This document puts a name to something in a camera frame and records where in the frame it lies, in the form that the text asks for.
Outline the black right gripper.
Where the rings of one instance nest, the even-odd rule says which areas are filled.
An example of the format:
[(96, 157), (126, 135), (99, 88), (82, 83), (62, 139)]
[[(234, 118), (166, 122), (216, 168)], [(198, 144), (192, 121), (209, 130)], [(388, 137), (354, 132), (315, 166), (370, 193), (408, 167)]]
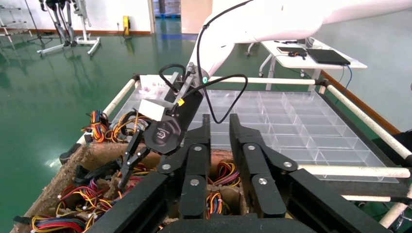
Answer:
[[(168, 120), (152, 120), (145, 131), (137, 130), (132, 136), (124, 153), (123, 165), (120, 169), (121, 180), (118, 188), (123, 190), (129, 181), (135, 165), (141, 162), (150, 151), (160, 155), (172, 155), (179, 148), (189, 127), (189, 119), (185, 116), (170, 117)], [(142, 140), (146, 148), (137, 154), (137, 148)]]

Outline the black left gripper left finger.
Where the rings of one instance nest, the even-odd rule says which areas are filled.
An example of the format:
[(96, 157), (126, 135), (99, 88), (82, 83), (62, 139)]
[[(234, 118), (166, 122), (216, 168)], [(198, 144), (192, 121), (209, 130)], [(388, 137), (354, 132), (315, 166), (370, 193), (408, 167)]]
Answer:
[(179, 219), (205, 218), (205, 194), (210, 167), (210, 115), (186, 133), (183, 147), (169, 156), (94, 223), (89, 233), (172, 233), (159, 226), (179, 204)]

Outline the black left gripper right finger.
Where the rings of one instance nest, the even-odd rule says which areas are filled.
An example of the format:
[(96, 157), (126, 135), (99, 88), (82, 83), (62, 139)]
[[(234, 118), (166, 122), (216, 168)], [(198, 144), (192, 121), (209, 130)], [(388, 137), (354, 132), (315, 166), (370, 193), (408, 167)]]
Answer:
[(268, 147), (259, 130), (229, 118), (233, 158), (252, 233), (385, 233), (387, 229), (297, 163)]

